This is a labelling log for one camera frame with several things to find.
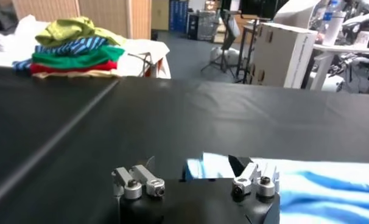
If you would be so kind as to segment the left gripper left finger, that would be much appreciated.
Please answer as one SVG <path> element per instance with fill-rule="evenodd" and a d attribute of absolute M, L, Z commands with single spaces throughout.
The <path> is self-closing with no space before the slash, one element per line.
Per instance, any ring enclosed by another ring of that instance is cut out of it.
<path fill-rule="evenodd" d="M 155 157 L 146 162 L 132 166 L 115 168 L 111 172 L 113 180 L 113 195 L 116 198 L 137 200 L 143 194 L 152 198 L 162 198 L 165 195 L 165 181 L 156 177 L 150 169 L 155 167 Z"/>

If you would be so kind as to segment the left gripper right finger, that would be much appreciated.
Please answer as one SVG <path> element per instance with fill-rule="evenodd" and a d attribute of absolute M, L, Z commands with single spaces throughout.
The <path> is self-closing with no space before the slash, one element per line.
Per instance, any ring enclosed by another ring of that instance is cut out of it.
<path fill-rule="evenodd" d="M 244 197 L 252 192 L 271 198 L 279 193 L 279 171 L 272 163 L 256 163 L 250 158 L 228 156 L 235 177 L 232 180 L 232 195 Z"/>

